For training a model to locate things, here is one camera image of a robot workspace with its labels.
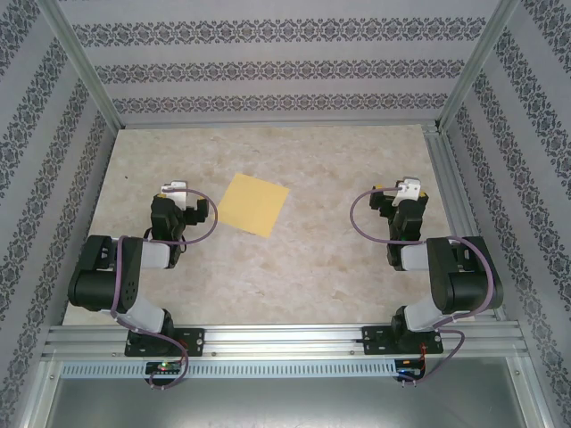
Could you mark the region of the yellow paper sheet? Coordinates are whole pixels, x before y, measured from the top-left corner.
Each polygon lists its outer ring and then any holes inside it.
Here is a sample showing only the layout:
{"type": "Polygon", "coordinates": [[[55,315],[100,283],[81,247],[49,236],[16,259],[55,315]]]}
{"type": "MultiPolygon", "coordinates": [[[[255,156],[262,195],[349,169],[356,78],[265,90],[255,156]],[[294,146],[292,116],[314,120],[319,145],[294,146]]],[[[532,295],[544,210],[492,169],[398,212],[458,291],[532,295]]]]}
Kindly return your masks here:
{"type": "Polygon", "coordinates": [[[219,222],[269,238],[289,189],[236,173],[219,205],[219,222]]]}

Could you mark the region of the grey sheet metal tray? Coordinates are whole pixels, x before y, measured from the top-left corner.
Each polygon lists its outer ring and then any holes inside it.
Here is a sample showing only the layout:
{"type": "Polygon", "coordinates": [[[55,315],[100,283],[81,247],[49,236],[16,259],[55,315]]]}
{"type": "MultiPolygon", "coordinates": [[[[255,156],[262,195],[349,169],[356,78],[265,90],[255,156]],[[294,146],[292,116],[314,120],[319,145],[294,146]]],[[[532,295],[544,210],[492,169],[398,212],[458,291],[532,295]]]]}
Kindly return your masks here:
{"type": "Polygon", "coordinates": [[[522,358],[389,377],[194,378],[152,391],[105,363],[42,363],[21,428],[557,428],[522,358]]]}

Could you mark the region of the aluminium side rail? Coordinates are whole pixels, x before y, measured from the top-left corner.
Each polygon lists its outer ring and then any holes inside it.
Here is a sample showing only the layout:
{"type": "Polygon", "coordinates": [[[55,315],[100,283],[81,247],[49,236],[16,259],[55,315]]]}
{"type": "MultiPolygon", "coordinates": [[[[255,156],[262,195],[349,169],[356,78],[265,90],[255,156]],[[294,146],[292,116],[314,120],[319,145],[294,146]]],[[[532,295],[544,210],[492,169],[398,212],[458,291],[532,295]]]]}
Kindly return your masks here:
{"type": "Polygon", "coordinates": [[[480,235],[447,136],[434,124],[421,128],[449,228],[443,236],[480,235]]]}

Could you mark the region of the thin aluminium wall rail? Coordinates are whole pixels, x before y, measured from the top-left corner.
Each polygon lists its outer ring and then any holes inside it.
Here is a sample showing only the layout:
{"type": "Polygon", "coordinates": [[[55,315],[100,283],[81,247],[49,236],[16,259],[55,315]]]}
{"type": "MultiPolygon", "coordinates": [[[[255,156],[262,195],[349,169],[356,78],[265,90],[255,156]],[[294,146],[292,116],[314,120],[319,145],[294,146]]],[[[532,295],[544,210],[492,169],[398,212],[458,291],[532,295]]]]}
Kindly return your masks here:
{"type": "Polygon", "coordinates": [[[172,123],[127,124],[127,130],[190,129],[190,128],[307,128],[307,127],[383,127],[408,126],[435,128],[436,120],[381,119],[381,120],[261,120],[261,121],[196,121],[172,123]]]}

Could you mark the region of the aluminium frame post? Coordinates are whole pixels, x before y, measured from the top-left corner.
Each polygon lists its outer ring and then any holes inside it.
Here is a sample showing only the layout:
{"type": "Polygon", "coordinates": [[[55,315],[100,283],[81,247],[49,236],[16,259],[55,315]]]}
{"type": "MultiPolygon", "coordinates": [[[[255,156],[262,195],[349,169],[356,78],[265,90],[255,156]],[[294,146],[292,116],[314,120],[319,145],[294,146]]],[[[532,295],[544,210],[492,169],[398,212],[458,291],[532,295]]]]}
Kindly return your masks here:
{"type": "Polygon", "coordinates": [[[519,0],[499,0],[436,121],[441,133],[449,128],[518,4],[519,0]]]}
{"type": "Polygon", "coordinates": [[[75,71],[94,98],[98,110],[102,113],[108,127],[117,135],[125,125],[108,95],[95,66],[89,60],[78,36],[65,17],[57,0],[36,0],[37,5],[59,40],[75,71]]]}

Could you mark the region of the long aluminium base rail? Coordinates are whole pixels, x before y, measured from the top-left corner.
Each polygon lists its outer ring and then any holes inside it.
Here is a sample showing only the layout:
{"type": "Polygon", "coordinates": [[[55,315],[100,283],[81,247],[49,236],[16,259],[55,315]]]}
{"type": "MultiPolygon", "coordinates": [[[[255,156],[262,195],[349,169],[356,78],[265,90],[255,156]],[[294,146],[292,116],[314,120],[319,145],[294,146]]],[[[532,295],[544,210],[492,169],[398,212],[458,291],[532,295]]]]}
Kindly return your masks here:
{"type": "MultiPolygon", "coordinates": [[[[204,325],[204,359],[367,358],[360,324],[204,325]]],[[[443,353],[465,341],[457,356],[526,357],[519,323],[490,318],[458,322],[440,332],[443,353]]],[[[118,325],[65,325],[49,329],[41,357],[55,360],[124,359],[128,330],[118,325]]]]}

